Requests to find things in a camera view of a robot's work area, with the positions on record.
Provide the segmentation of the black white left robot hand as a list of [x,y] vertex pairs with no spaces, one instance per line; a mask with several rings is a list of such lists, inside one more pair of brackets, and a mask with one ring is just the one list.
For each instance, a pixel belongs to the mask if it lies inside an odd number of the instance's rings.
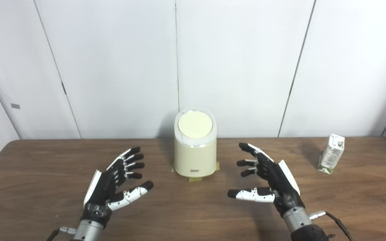
[[140,162],[144,158],[140,151],[141,147],[130,148],[116,157],[105,171],[95,171],[84,197],[81,221],[95,222],[106,228],[113,211],[133,203],[154,187],[148,180],[127,191],[117,192],[127,180],[143,177],[134,171],[145,166]]

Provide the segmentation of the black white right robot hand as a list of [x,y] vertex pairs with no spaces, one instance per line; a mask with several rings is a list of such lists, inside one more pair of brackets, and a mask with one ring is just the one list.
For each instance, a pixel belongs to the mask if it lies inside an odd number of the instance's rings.
[[241,177],[256,175],[267,181],[267,187],[255,187],[247,189],[230,189],[227,192],[229,198],[259,203],[273,203],[280,216],[286,212],[305,208],[299,188],[291,171],[282,160],[275,163],[263,150],[249,143],[239,143],[242,151],[250,153],[254,160],[239,160],[238,167],[248,166],[241,172]]

